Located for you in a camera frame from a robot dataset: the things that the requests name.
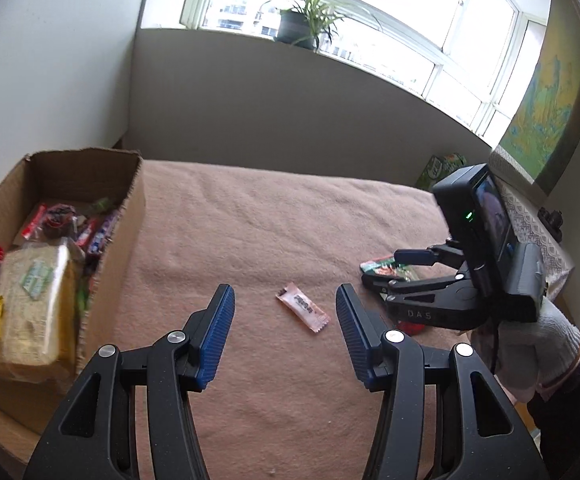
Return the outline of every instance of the camera screen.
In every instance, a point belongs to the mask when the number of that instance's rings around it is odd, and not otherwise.
[[[508,213],[501,203],[499,191],[492,180],[486,177],[476,189],[477,200],[481,205],[481,211],[485,220],[485,228],[490,235],[492,247],[496,258],[499,257],[501,247],[506,240],[510,220]]]

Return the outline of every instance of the bed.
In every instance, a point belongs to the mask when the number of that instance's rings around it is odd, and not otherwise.
[[[355,378],[334,294],[351,282],[366,307],[380,309],[361,286],[358,264],[443,242],[448,231],[432,195],[381,182],[156,161],[145,163],[145,194],[114,342],[152,344],[205,308],[219,283],[236,294],[216,379],[190,395],[212,480],[361,478],[382,394]],[[435,266],[420,275],[448,272]],[[332,318],[320,333],[275,298],[290,281]],[[427,328],[416,339],[449,349],[461,338]],[[433,403],[426,392],[419,476],[432,464]],[[136,413],[140,472],[153,478],[145,391]]]

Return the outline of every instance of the bread loaf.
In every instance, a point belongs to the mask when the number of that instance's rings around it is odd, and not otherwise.
[[[48,277],[32,280],[32,290],[30,276],[39,269]],[[66,244],[6,254],[0,274],[1,377],[31,383],[70,380],[76,355],[76,277]]]

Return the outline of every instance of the metal screw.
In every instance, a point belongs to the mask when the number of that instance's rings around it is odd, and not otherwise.
[[[468,345],[468,343],[459,343],[456,346],[456,352],[464,357],[470,357],[473,354],[474,350],[470,345]]]
[[[171,343],[181,343],[186,340],[186,335],[181,330],[175,330],[168,334],[168,341]]]
[[[405,336],[403,335],[403,332],[398,330],[388,330],[388,332],[385,333],[385,338],[391,343],[400,343],[405,339]]]
[[[113,356],[116,352],[116,348],[112,345],[103,345],[99,348],[99,355],[101,357],[110,357]]]

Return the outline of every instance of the green leaves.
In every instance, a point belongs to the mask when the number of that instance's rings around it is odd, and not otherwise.
[[[323,0],[303,0],[303,5],[294,4],[291,9],[286,10],[298,12],[305,16],[308,26],[310,27],[310,36],[316,40],[316,49],[319,49],[319,36],[326,34],[332,41],[332,35],[337,33],[336,22],[346,16],[337,12],[334,7],[324,3]]]

